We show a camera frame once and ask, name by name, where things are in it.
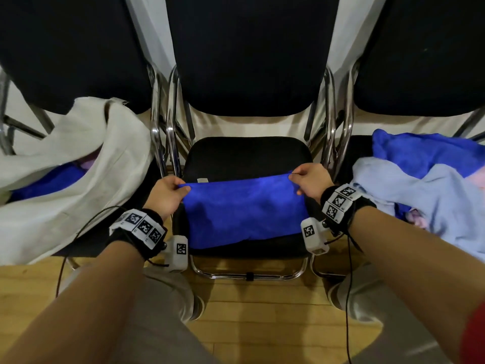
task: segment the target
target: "forearm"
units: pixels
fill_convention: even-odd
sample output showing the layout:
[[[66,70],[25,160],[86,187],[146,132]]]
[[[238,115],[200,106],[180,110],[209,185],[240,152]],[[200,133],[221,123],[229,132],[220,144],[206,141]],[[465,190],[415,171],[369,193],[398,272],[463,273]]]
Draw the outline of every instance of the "forearm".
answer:
[[[355,214],[349,232],[384,281],[458,363],[465,325],[485,300],[485,264],[372,207]]]
[[[0,363],[108,362],[142,284],[142,268],[143,259],[133,246],[109,244],[30,324]]]

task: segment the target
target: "chair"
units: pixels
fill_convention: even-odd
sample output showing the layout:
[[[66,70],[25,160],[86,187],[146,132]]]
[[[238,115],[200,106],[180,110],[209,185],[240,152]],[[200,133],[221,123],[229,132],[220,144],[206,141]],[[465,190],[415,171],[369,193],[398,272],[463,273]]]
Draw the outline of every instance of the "chair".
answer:
[[[333,162],[334,83],[325,64],[338,1],[166,0],[177,62],[169,78],[166,132],[177,176],[193,183],[198,178],[212,182],[279,175],[312,162],[322,147],[322,163]],[[323,94],[326,120],[310,137],[318,98]],[[177,107],[183,107],[189,135],[178,122]],[[196,141],[191,107],[216,116],[289,116],[311,107],[306,143],[290,137],[206,137]],[[178,138],[188,153],[183,170]],[[314,201],[307,204],[309,211],[315,206]],[[189,237],[190,244],[183,205],[174,214],[173,229]],[[193,270],[210,279],[291,280],[305,271],[309,257],[301,233],[189,249]],[[303,262],[290,275],[216,274],[199,269],[194,256],[301,258]]]
[[[44,110],[66,114],[77,97],[117,97],[135,113],[151,108],[156,160],[125,207],[141,207],[167,174],[159,133],[163,77],[143,57],[125,0],[0,0],[0,145],[14,155],[13,134],[44,134],[5,116],[10,79],[46,131]],[[56,255],[95,257],[105,246],[117,210]]]
[[[485,115],[485,66],[478,52],[485,40],[484,7],[485,0],[386,0],[362,57],[348,72],[334,181],[348,183],[355,161],[372,156],[371,136],[351,137],[354,104],[391,116],[472,111],[455,136],[470,133]]]

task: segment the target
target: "person's leg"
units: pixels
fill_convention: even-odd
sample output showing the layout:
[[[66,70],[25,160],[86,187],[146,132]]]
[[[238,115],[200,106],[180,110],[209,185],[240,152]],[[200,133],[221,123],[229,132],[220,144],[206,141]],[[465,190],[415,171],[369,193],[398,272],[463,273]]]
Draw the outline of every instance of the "person's leg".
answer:
[[[347,276],[336,290],[336,305],[342,310],[345,310],[349,283],[350,276]],[[354,271],[348,312],[349,317],[360,322],[383,324],[379,337],[352,359],[353,364],[450,363],[434,337],[385,285],[371,264]]]
[[[78,270],[65,280],[63,290]],[[113,353],[112,363],[215,364],[185,323],[194,316],[195,296],[185,277],[149,266],[143,287]]]

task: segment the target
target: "chair backrest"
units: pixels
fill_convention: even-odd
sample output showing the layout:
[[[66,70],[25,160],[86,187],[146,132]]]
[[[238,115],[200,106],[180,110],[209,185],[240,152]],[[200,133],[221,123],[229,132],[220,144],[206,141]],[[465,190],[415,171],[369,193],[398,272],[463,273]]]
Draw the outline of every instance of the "chair backrest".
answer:
[[[287,116],[318,97],[339,0],[166,0],[184,98],[220,116]]]
[[[485,105],[485,0],[386,0],[360,61],[368,112],[453,116]]]
[[[66,114],[85,96],[150,108],[125,0],[0,0],[0,65],[28,103],[51,112]]]

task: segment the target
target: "white device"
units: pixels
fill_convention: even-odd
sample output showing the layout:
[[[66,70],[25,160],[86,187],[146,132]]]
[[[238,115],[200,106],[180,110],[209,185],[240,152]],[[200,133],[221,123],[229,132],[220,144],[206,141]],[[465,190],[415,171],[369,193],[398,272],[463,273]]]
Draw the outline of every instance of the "white device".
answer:
[[[329,230],[321,221],[313,217],[303,220],[300,224],[305,241],[306,250],[315,255],[328,253],[330,247],[325,244],[325,233]]]
[[[161,267],[165,272],[180,273],[189,265],[189,242],[185,236],[174,235],[166,241],[167,248],[161,252],[165,254],[164,264],[168,267]]]

